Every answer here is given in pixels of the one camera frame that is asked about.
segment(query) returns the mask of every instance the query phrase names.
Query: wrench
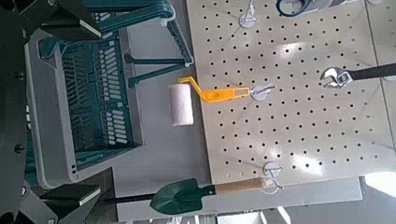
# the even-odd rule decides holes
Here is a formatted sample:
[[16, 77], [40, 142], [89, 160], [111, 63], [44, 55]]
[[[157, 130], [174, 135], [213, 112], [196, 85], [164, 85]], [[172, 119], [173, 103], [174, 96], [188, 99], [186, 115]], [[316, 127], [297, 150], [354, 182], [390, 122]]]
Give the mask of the wrench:
[[330, 82], [323, 85], [324, 88], [342, 89], [347, 84], [355, 80], [364, 80], [376, 77], [391, 77], [395, 75], [396, 63], [356, 71], [349, 71], [338, 67], [330, 67], [322, 73], [320, 80], [330, 79]]

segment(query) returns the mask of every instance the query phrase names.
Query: paint roller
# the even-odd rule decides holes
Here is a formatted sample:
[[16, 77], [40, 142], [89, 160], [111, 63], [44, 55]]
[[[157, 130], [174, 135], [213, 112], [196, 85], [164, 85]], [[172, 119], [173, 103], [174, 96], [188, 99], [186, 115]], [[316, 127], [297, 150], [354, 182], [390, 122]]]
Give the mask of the paint roller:
[[178, 80], [179, 84], [169, 86], [173, 126], [192, 125], [194, 123], [191, 88], [190, 85], [185, 84], [188, 82], [195, 88], [201, 98], [208, 103], [237, 99], [251, 94], [248, 87], [202, 91], [193, 77], [182, 77]]

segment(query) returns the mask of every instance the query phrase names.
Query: wooden trowel handle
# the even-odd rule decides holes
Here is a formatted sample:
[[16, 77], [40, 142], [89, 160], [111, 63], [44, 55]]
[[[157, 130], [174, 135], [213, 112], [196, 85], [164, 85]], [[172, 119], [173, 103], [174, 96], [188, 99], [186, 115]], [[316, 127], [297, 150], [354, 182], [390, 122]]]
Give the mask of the wooden trowel handle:
[[215, 187], [217, 194], [225, 194], [249, 189], [260, 189], [263, 187], [263, 183], [262, 178], [254, 178], [233, 183], [220, 184], [216, 185]]

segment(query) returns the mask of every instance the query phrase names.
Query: gray floor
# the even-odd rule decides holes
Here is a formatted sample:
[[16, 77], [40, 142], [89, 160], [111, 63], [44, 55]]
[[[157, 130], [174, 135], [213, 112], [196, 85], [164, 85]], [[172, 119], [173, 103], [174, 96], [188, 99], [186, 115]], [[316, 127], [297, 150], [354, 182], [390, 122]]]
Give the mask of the gray floor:
[[[173, 1], [177, 21], [191, 46], [187, 9], [184, 1]], [[132, 55], [136, 58], [180, 58], [172, 36], [158, 20], [128, 28]], [[137, 66], [136, 73], [154, 66]], [[137, 86], [142, 132], [145, 145], [123, 156], [115, 165], [114, 178], [118, 197], [157, 191], [166, 183], [195, 177], [210, 183], [200, 101], [193, 96], [194, 125], [172, 126], [168, 86], [179, 77], [196, 77], [193, 67], [142, 81]]]

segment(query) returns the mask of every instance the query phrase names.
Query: white pegboard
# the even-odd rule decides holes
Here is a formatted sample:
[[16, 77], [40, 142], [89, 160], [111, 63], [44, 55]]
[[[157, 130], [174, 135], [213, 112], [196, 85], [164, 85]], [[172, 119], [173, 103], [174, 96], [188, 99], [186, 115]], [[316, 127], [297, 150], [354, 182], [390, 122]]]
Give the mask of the white pegboard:
[[202, 103], [214, 183], [262, 175], [280, 164], [283, 185], [392, 170], [395, 152], [378, 79], [325, 90], [329, 66], [376, 65], [363, 1], [288, 19], [275, 0], [255, 1], [257, 21], [239, 27], [248, 0], [189, 0], [199, 84], [203, 89], [263, 85], [251, 98]]

